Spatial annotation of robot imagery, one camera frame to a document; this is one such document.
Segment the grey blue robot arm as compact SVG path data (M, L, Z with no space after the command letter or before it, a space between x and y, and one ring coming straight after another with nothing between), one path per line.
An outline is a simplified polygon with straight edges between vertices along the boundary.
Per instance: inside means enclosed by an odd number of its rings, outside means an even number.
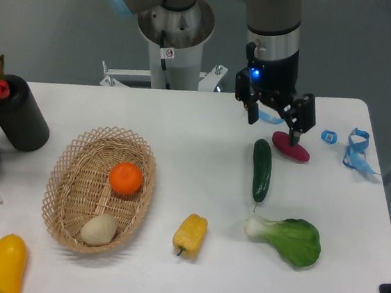
M149 44L153 88L197 90L202 47L214 31L204 0L109 0L120 15L136 15ZM289 146L316 123L315 98L296 91L302 0L237 0L246 9L246 66L236 73L235 95L258 120L258 106L287 123Z

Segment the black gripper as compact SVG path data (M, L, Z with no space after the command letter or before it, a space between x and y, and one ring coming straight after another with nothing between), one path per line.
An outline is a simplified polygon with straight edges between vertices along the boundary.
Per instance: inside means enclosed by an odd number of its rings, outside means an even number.
M256 46L254 42L246 45L247 66L236 73L235 97L244 103L249 125L259 120L258 102L277 111L288 125L289 146L294 147L301 133L316 123L314 95L296 92L299 53L267 61L255 55Z

